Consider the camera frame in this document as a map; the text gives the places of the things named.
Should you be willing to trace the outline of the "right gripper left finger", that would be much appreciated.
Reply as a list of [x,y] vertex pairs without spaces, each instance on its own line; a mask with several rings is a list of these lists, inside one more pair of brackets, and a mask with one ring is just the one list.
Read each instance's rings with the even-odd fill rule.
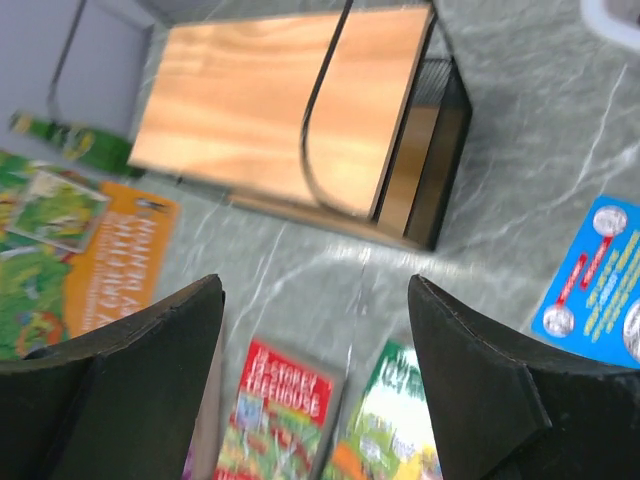
[[156,304],[1,365],[5,479],[177,479],[223,318],[205,276]]

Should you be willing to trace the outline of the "orange Treehouse book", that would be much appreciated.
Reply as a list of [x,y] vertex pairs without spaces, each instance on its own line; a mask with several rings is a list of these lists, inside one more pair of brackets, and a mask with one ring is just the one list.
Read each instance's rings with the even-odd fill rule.
[[2,359],[150,306],[179,212],[158,195],[2,152]]

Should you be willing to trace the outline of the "green 104-Storey Treehouse book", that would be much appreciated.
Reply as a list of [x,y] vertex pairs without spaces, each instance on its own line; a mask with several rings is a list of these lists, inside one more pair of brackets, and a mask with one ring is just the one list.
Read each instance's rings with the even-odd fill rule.
[[323,479],[443,477],[415,348],[384,345]]

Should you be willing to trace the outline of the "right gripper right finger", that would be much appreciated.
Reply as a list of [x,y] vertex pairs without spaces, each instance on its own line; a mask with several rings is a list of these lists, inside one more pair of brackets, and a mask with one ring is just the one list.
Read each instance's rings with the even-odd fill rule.
[[421,277],[412,336],[447,479],[635,479],[639,373],[548,346]]

